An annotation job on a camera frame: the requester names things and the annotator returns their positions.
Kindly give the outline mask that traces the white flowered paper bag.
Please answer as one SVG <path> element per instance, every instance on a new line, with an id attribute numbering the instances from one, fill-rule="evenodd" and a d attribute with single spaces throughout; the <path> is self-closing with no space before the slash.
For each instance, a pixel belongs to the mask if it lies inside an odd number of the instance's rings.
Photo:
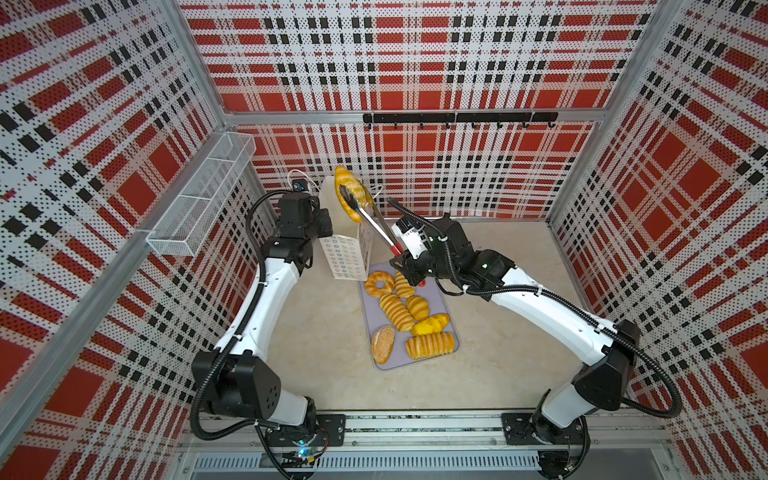
<path id="1" fill-rule="evenodd" d="M 293 169 L 287 181 L 305 180 L 310 193 L 319 198 L 321 208 L 327 208 L 333 225 L 333 235 L 320 239 L 331 272 L 337 280 L 365 281 L 369 275 L 373 231 L 365 223 L 355 223 L 344 212 L 334 191 L 334 173 L 322 181 L 312 180 L 306 173 Z"/>

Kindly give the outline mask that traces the short round ribbed bread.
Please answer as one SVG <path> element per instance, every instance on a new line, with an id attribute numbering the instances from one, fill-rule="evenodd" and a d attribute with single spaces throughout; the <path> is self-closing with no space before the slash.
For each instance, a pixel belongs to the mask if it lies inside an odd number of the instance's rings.
<path id="1" fill-rule="evenodd" d="M 426 320 L 430 316 L 428 301 L 418 295 L 409 297 L 405 306 L 416 322 Z"/>

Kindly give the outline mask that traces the long ribbed fake bread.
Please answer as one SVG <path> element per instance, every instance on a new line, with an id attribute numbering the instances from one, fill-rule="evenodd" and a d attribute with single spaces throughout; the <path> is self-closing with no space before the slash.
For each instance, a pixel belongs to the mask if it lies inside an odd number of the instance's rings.
<path id="1" fill-rule="evenodd" d="M 366 187 L 343 165 L 334 170 L 334 191 L 342 209 L 355 223 L 372 223 L 373 198 Z"/>

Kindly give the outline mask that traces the red-handled steel tongs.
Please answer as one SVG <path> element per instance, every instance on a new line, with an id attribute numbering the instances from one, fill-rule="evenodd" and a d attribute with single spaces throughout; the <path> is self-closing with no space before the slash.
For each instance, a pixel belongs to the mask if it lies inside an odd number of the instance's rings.
<path id="1" fill-rule="evenodd" d="M 380 210 L 375 205 L 374 201 L 373 201 L 373 207 L 371 208 L 371 211 L 370 211 L 370 216 L 372 217 L 373 222 L 367 223 L 363 221 L 363 223 L 367 224 L 372 229 L 372 231 L 376 234 L 376 236 L 385 243 L 385 245 L 388 247 L 389 251 L 393 254 L 394 257 L 397 257 L 403 254 L 399 251 L 398 246 L 395 243 L 395 237 L 392 232 L 392 228 L 387 224 Z"/>

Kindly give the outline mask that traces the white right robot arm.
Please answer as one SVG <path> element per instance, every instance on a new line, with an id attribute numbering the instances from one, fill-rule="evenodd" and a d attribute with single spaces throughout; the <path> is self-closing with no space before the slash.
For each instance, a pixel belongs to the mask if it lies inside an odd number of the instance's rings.
<path id="1" fill-rule="evenodd" d="M 588 415 L 623 406 L 656 418 L 671 419 L 683 410 L 672 377 L 639 345 L 640 329 L 632 321 L 594 315 L 547 289 L 513 260 L 491 250 L 475 249 L 463 227 L 450 215 L 428 220 L 391 199 L 401 213 L 399 238 L 404 251 L 390 264 L 413 285 L 428 277 L 448 280 L 456 295 L 479 297 L 517 315 L 568 348 L 581 362 L 574 377 L 554 392 L 546 392 L 529 419 L 529 431 L 539 443 L 554 445 L 570 428 L 586 426 Z M 666 388 L 670 405 L 657 409 L 626 397 L 638 362 Z"/>

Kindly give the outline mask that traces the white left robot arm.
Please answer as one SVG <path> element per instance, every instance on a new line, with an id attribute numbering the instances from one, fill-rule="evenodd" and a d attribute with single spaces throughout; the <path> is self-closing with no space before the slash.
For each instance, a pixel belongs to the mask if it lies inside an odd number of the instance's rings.
<path id="1" fill-rule="evenodd" d="M 247 238 L 257 272 L 232 325 L 209 351 L 194 357 L 196 392 L 190 428 L 203 441 L 222 439 L 242 428 L 265 424 L 284 430 L 297 443 L 310 442 L 318 430 L 314 401 L 287 391 L 267 364 L 277 320 L 303 271 L 313 264 L 313 243 L 333 233 L 330 215 L 318 197 L 306 191 L 278 190 L 275 230 L 259 240 L 251 225 L 266 193 L 247 212 Z"/>

